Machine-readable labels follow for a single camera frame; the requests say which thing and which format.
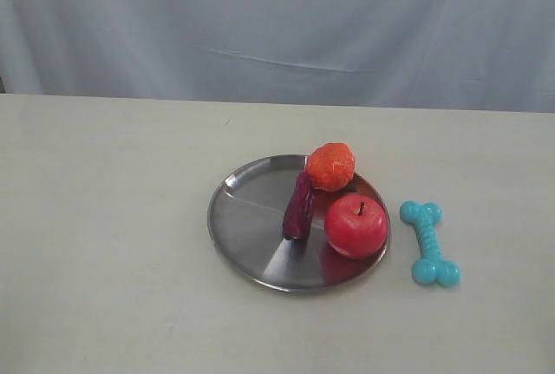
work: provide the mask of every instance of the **white backdrop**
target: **white backdrop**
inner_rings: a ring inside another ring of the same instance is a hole
[[[0,0],[9,92],[555,111],[555,0]]]

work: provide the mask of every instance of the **red apple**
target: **red apple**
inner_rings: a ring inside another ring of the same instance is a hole
[[[348,194],[331,205],[324,220],[330,245],[349,259],[364,259],[378,251],[388,235],[388,217],[375,201]]]

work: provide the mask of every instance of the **orange textured ball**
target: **orange textured ball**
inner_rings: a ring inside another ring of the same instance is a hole
[[[306,172],[315,189],[335,192],[343,189],[355,174],[355,156],[342,142],[329,142],[312,153]]]

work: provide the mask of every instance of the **dog bone toy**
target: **dog bone toy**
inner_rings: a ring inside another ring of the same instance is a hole
[[[438,282],[445,287],[459,284],[460,269],[443,259],[434,226],[441,220],[441,208],[434,203],[419,205],[408,201],[401,205],[401,220],[415,227],[421,259],[412,266],[413,279],[420,285]]]

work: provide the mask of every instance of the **table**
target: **table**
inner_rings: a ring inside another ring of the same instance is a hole
[[[0,372],[555,372],[555,115],[2,95]],[[235,167],[346,141],[391,249],[323,295],[215,253]],[[454,290],[410,277],[433,200]]]

